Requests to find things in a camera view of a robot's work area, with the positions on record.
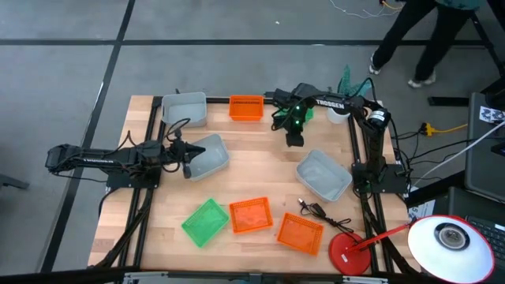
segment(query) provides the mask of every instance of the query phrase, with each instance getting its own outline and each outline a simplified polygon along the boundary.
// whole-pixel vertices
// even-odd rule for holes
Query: wooden tabletop
[[[144,140],[152,99],[150,95],[132,96],[120,141],[128,130],[135,142]],[[352,186],[337,201],[325,203],[295,177],[297,164],[312,149],[324,151],[350,170],[354,159],[347,123],[331,124],[326,118],[327,109],[315,107],[314,118],[303,132],[305,146],[288,148],[285,131],[272,132],[270,129],[270,114],[275,110],[271,105],[265,105],[261,121],[250,123],[231,121],[228,104],[210,103],[207,108],[207,125],[184,128],[182,139],[192,143],[218,133],[230,153],[230,165],[197,182],[185,180],[181,171],[175,174],[163,172],[152,201],[140,267],[157,271],[338,273],[327,254],[330,240],[340,233],[338,229],[306,216],[324,226],[318,256],[310,256],[279,244],[276,236],[285,212],[300,214],[298,198],[307,203],[319,203],[334,220],[351,218],[349,227],[362,237],[365,236],[361,206],[359,199],[352,193]],[[153,139],[157,136],[160,114],[157,114],[156,121]],[[361,131],[359,128],[357,130],[361,155],[364,156]],[[385,137],[383,154],[389,163],[394,163],[389,132]],[[132,189],[119,189],[105,200],[89,264],[98,263],[122,235],[132,193]],[[261,196],[267,196],[270,201],[274,220],[274,226],[270,229],[234,234],[228,223],[205,247],[197,248],[181,228],[181,224],[209,198],[214,198],[225,211],[229,211],[230,203]],[[381,197],[388,229],[408,222],[406,206],[396,195],[382,194]],[[419,265],[407,247],[406,231],[391,236],[391,240],[410,265],[419,270]],[[137,236],[134,235],[127,259],[129,264],[133,262],[136,243]],[[380,246],[377,245],[376,248],[380,269],[384,270]]]

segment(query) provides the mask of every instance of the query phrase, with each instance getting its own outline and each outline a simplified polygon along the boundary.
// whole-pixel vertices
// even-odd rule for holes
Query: gray plastic bin
[[[185,127],[207,124],[207,98],[203,92],[165,95],[162,102],[162,120],[168,125],[183,118],[191,118]]]
[[[189,164],[191,181],[199,181],[228,166],[230,155],[218,134],[212,134],[192,144],[204,147],[205,152],[199,154]]]
[[[336,201],[353,177],[328,155],[310,151],[297,166],[297,179],[325,201]]]

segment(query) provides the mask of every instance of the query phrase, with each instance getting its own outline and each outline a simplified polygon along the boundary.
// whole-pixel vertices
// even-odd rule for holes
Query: orange plastic basket
[[[235,121],[259,121],[263,117],[263,96],[231,95],[230,116]]]
[[[248,233],[274,225],[267,197],[230,204],[234,233]]]
[[[277,241],[293,249],[317,256],[324,227],[302,217],[286,213]]]

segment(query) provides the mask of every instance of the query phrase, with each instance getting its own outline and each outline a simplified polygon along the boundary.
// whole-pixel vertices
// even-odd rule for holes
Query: person's leg
[[[435,66],[442,60],[451,48],[456,35],[465,25],[473,11],[438,6],[439,15],[436,19],[432,38],[417,63],[414,82],[427,80],[434,72]]]
[[[409,0],[405,3],[395,23],[373,54],[372,64],[375,69],[382,68],[391,59],[403,36],[435,6],[434,0]]]

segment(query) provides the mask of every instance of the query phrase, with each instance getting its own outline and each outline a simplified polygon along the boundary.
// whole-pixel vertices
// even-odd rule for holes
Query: concrete floor
[[[0,0],[0,39],[115,39],[127,2]],[[376,1],[334,2],[350,13],[380,10]],[[477,15],[505,60],[505,33],[487,6]],[[406,39],[428,39],[435,19],[436,13],[428,15]],[[394,20],[395,16],[347,16],[327,0],[139,0],[125,38],[382,39]],[[479,36],[469,22],[458,38]],[[290,90],[300,82],[335,88],[346,64],[356,82],[368,76],[368,61],[375,48],[122,47],[92,146],[114,148],[118,144],[131,95],[165,95],[175,88],[208,95],[261,94],[275,88]],[[412,90],[406,82],[422,50],[423,47],[399,47],[380,76],[374,77],[378,97],[391,110],[399,133],[413,131],[423,121],[431,122],[437,129],[466,123],[466,108],[430,107],[426,98],[466,96],[498,77],[484,48],[453,47],[437,68],[439,82]],[[24,191],[0,190],[0,275],[39,269],[66,183],[46,172],[46,153],[57,144],[80,143],[111,51],[111,46],[0,47],[0,173],[31,184]],[[418,152],[465,137],[465,131],[422,137]],[[401,143],[409,155],[414,146],[414,139]],[[448,148],[427,159],[461,148]],[[459,171],[458,164],[451,163],[433,176],[443,178]],[[413,176],[420,177],[430,166],[419,164]],[[102,174],[87,170],[84,176],[103,178]],[[86,266],[102,195],[103,185],[80,183],[55,270]]]

